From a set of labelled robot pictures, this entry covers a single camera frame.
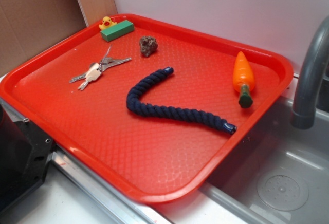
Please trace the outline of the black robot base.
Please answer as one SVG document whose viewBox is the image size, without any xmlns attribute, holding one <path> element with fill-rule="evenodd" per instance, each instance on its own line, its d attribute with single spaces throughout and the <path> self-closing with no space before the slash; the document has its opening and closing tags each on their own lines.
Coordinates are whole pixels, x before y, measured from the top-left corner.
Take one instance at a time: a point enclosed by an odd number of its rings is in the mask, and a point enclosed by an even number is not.
<svg viewBox="0 0 329 224">
<path fill-rule="evenodd" d="M 1 214 L 45 181 L 54 140 L 32 121 L 12 121 L 1 107 Z"/>
</svg>

